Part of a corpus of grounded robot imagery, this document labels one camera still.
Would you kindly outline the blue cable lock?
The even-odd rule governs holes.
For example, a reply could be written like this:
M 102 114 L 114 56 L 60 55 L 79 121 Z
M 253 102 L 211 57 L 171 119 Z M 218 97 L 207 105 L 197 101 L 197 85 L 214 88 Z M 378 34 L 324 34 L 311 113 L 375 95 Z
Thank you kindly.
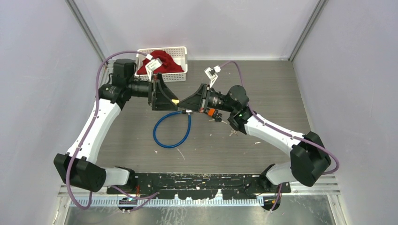
M 192 116 L 193 111 L 191 110 L 180 110 L 180 111 L 175 111 L 175 112 L 170 112 L 164 116 L 162 116 L 154 125 L 153 127 L 153 132 L 152 132 L 152 136 L 153 136 L 153 140 L 155 141 L 155 143 L 165 149 L 172 149 L 172 148 L 178 148 L 180 145 L 182 145 L 187 138 L 190 135 L 190 131 L 191 131 L 191 125 L 192 125 Z M 169 134 L 164 134 L 161 135 L 161 139 L 159 139 L 159 132 L 158 129 L 160 127 L 160 125 L 166 121 L 167 119 L 170 119 L 171 117 L 174 116 L 180 116 L 180 115 L 186 115 L 187 117 L 187 123 L 186 123 L 186 129 L 185 132 L 182 133 L 182 131 L 177 131 L 175 132 L 174 130 L 169 129 Z M 171 143 L 171 142 L 163 142 L 162 138 L 171 138 L 171 140 L 176 141 L 177 138 L 175 136 L 179 136 L 182 135 L 181 138 L 176 142 L 176 143 Z

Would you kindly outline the orange black padlock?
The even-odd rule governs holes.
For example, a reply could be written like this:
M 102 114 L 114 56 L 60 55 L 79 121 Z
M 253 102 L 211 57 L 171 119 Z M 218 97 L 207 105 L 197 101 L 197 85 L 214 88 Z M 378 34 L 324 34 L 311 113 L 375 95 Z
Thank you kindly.
M 207 110 L 207 115 L 209 117 L 213 117 L 215 113 L 216 113 L 216 110 L 214 108 L 210 108 Z

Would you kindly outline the black headed key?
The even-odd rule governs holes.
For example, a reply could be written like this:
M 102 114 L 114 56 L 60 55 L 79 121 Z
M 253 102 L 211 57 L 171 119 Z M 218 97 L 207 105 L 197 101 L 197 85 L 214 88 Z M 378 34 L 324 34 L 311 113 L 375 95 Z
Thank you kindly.
M 227 122 L 225 122 L 225 121 L 222 119 L 222 114 L 221 114 L 221 113 L 213 114 L 213 115 L 211 116 L 211 119 L 210 119 L 209 121 L 221 122 L 221 123 L 223 123 L 223 124 L 228 124 Z

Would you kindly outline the small silver key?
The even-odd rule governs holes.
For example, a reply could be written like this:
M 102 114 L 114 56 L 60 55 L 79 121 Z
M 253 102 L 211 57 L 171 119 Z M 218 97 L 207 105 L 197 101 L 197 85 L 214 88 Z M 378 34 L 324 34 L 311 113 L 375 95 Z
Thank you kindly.
M 229 137 L 231 137 L 233 135 L 237 135 L 237 131 L 232 129 L 230 134 L 229 134 Z

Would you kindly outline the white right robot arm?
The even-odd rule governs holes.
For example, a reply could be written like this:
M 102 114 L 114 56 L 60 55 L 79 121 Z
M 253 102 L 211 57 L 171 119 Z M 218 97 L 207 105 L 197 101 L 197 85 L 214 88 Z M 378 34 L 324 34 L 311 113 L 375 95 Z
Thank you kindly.
M 233 130 L 260 138 L 284 152 L 289 162 L 270 165 L 262 174 L 260 185 L 265 192 L 271 193 L 279 184 L 291 181 L 313 186 L 331 165 L 320 136 L 312 131 L 294 132 L 268 121 L 252 110 L 248 102 L 241 85 L 234 85 L 227 94 L 222 94 L 202 84 L 177 106 L 197 113 L 209 113 L 210 109 L 229 112 L 227 121 Z

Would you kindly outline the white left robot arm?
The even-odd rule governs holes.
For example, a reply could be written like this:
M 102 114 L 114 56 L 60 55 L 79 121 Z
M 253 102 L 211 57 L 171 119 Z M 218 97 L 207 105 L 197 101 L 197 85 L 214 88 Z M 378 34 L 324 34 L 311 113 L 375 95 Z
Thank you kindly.
M 113 63 L 111 82 L 98 88 L 91 115 L 77 140 L 65 154 L 57 154 L 54 165 L 62 181 L 70 187 L 98 192 L 102 187 L 117 186 L 130 194 L 137 187 L 135 172 L 124 167 L 101 168 L 96 165 L 100 147 L 112 123 L 131 97 L 147 98 L 153 111 L 176 111 L 176 95 L 166 86 L 162 66 L 151 59 L 145 66 L 149 80 L 135 78 L 136 63 L 117 59 Z

